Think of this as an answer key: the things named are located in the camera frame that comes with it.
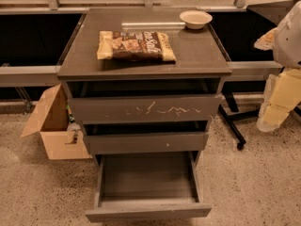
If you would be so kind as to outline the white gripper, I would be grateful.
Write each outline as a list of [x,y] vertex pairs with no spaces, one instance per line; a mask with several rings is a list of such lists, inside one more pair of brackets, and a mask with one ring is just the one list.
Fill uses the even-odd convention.
[[301,1],[293,6],[277,28],[257,39],[254,47],[263,51],[273,49],[275,62],[297,68],[285,69],[279,75],[270,74],[266,81],[257,128],[272,132],[301,103]]

